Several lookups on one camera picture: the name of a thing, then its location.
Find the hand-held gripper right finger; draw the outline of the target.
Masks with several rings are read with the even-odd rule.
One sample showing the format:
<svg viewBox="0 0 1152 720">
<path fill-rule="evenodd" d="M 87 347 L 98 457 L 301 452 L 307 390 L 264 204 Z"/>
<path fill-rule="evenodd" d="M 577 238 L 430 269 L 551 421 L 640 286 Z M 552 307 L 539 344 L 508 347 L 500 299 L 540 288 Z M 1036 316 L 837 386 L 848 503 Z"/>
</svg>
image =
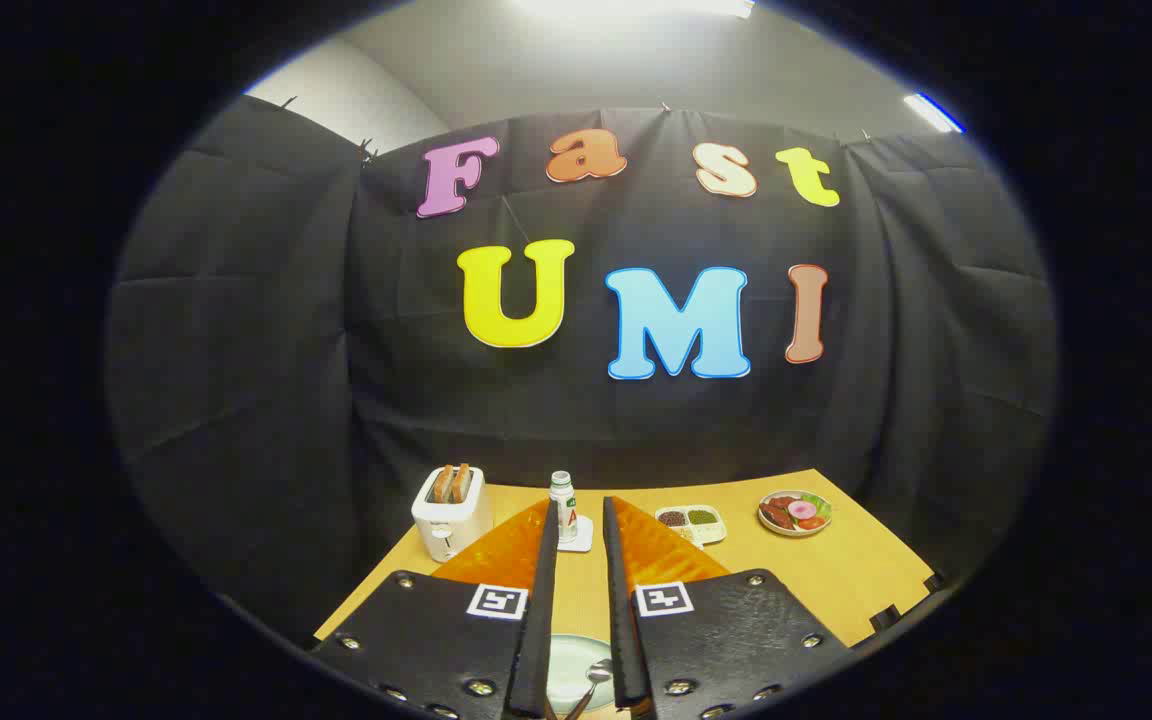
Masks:
<svg viewBox="0 0 1152 720">
<path fill-rule="evenodd" d="M 634 719 L 751 719 L 851 662 L 773 571 L 728 570 L 620 497 L 602 524 L 614 703 Z"/>
</svg>

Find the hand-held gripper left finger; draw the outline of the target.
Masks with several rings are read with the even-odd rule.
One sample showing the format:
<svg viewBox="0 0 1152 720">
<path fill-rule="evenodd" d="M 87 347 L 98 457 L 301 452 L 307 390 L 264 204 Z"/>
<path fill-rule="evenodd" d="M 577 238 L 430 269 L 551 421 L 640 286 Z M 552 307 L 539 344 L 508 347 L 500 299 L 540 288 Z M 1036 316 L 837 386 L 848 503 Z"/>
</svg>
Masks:
<svg viewBox="0 0 1152 720">
<path fill-rule="evenodd" d="M 541 719 L 556 562 L 544 498 L 434 573 L 391 573 L 312 655 L 404 719 Z"/>
</svg>

